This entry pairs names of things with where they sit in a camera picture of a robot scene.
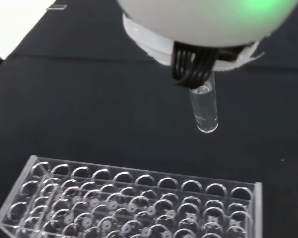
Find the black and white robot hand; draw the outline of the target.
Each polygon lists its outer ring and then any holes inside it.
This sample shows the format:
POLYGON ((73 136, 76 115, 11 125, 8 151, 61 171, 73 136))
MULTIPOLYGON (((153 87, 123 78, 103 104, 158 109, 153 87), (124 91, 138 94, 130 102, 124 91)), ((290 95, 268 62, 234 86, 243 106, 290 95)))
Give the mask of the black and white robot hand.
POLYGON ((184 88, 254 60, 297 0, 120 0, 126 34, 184 88))

